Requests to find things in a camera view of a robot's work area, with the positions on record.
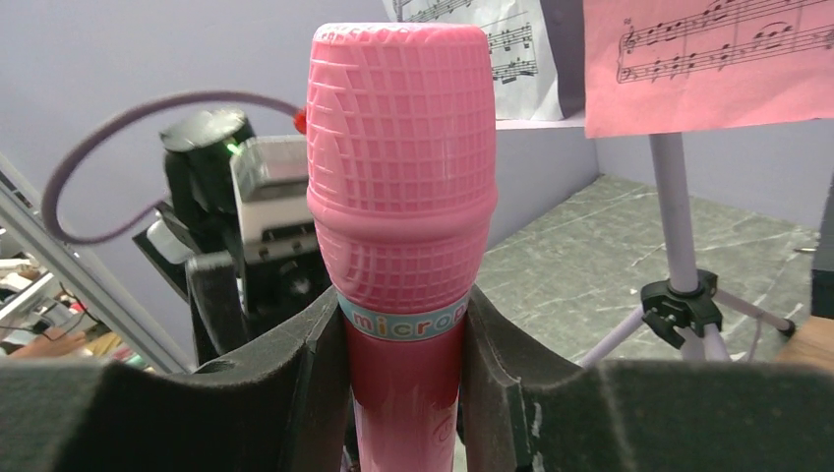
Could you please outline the pink sheet music page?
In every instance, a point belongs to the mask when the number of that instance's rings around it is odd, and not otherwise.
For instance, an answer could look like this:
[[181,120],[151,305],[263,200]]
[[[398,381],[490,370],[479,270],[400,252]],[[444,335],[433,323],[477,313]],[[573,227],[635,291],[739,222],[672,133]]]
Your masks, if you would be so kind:
[[587,1],[585,133],[829,119],[829,1]]

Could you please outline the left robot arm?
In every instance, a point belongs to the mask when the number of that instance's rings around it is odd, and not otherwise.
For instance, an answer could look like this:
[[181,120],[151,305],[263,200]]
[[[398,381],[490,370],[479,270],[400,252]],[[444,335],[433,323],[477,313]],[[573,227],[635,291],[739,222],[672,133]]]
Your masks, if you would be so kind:
[[[169,194],[135,244],[189,305],[197,361],[232,351],[304,310],[330,280],[308,210],[302,135],[260,137],[235,108],[202,111],[160,134]],[[192,285],[191,260],[207,256],[231,272]],[[198,301],[233,287],[218,315]]]

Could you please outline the white sheet music page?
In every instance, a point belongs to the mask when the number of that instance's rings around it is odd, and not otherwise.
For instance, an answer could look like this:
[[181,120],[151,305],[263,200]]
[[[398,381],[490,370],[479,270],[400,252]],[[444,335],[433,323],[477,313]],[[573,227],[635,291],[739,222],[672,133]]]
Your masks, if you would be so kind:
[[399,23],[449,23],[479,27],[487,37],[499,120],[561,121],[564,83],[553,57],[542,3],[534,0],[387,0]]

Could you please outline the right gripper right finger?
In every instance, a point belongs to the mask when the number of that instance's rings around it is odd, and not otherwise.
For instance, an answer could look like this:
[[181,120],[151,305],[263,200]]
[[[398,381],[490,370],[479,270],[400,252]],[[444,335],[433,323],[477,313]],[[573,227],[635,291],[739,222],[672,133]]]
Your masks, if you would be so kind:
[[829,471],[833,377],[812,367],[583,369],[473,289],[461,404],[471,471]]

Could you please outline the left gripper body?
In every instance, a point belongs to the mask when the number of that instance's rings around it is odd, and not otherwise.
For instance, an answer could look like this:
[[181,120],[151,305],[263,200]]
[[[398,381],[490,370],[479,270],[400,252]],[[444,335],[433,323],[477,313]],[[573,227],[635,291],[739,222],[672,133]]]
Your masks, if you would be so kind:
[[258,263],[199,255],[186,262],[185,280],[200,365],[284,323],[331,286],[318,251]]

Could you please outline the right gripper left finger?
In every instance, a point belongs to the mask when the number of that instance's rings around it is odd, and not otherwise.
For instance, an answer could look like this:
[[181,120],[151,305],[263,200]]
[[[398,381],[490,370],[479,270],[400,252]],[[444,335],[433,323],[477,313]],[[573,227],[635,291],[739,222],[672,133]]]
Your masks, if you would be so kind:
[[191,375],[92,358],[1,365],[5,471],[336,471],[341,462],[333,290]]

